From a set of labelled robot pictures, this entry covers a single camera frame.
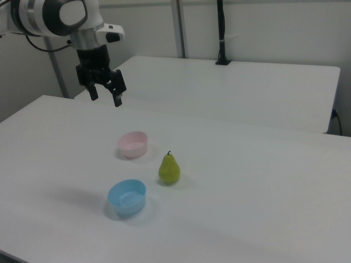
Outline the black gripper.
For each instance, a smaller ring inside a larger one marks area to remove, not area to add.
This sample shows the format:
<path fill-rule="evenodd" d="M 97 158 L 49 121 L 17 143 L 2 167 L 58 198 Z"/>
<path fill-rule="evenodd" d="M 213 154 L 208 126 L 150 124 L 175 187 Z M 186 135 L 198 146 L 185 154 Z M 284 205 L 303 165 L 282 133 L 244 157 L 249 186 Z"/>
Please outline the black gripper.
<path fill-rule="evenodd" d="M 122 105 L 121 94 L 127 88 L 120 70 L 110 69 L 110 57 L 107 45 L 89 50 L 77 50 L 80 64 L 76 66 L 78 81 L 85 86 L 90 98 L 98 98 L 96 84 L 103 85 L 112 95 L 115 107 Z"/>

